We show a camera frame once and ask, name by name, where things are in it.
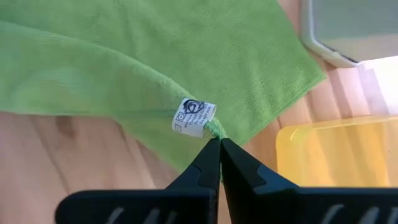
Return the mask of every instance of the white label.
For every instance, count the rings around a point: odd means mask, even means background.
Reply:
[[[185,98],[174,115],[172,129],[182,134],[203,137],[203,127],[216,113],[216,105]]]

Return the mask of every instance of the microfiber cloth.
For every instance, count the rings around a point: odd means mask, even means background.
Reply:
[[[179,171],[324,77],[275,0],[0,1],[0,110],[111,117]],[[172,131],[185,97],[217,105],[204,138]]]

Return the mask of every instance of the yellow bin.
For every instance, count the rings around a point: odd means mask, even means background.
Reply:
[[[276,148],[278,173],[300,186],[398,186],[398,116],[289,126]]]

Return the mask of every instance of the green microfiber cloth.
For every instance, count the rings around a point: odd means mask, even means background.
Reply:
[[[0,1],[0,110],[109,116],[177,170],[323,78],[274,0]],[[171,129],[185,97],[217,105],[203,139]]]

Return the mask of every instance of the wood grain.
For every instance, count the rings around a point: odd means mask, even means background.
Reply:
[[[299,1],[279,2],[298,32]],[[394,68],[398,58],[341,69],[314,57],[328,79],[244,146],[274,170],[277,168],[275,137],[283,127],[354,116],[398,114],[398,73]],[[52,223],[56,205],[72,192],[164,188],[177,176],[110,119],[0,113],[0,123],[1,224]],[[390,153],[395,158],[398,154]],[[230,222],[222,189],[219,218],[220,223]]]

